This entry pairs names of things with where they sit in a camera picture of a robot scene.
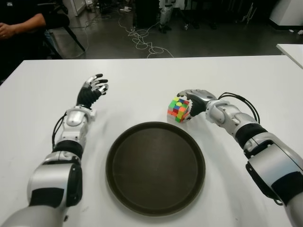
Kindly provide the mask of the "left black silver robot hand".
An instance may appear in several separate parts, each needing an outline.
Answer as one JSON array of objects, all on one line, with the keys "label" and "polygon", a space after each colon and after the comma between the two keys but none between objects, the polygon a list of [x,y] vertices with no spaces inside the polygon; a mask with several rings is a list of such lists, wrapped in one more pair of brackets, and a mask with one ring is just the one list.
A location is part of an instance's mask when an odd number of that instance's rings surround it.
[{"label": "left black silver robot hand", "polygon": [[109,88],[109,85],[107,84],[108,80],[103,79],[102,77],[102,73],[96,74],[89,77],[84,82],[78,93],[77,106],[83,106],[90,109],[93,103],[107,93]]}]

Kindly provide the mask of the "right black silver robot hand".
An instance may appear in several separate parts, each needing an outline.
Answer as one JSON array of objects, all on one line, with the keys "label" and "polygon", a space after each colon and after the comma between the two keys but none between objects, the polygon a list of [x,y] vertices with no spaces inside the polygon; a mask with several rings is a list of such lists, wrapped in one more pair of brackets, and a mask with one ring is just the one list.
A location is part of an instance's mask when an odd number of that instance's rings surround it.
[{"label": "right black silver robot hand", "polygon": [[205,112],[210,101],[217,100],[217,97],[206,90],[186,89],[177,93],[177,97],[186,97],[191,101],[189,113],[184,120],[190,120],[192,117]]}]

